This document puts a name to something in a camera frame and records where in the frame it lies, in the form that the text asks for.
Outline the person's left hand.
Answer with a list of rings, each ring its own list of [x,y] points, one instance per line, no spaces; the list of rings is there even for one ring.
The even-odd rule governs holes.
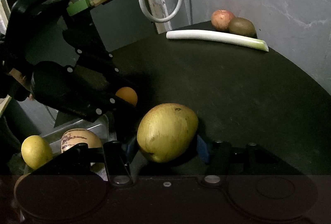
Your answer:
[[[16,90],[18,93],[14,93],[12,97],[17,101],[24,101],[26,99],[34,101],[35,99],[31,92],[31,83],[28,78],[15,68],[10,71],[9,75],[14,77],[14,79],[21,85],[21,87]]]

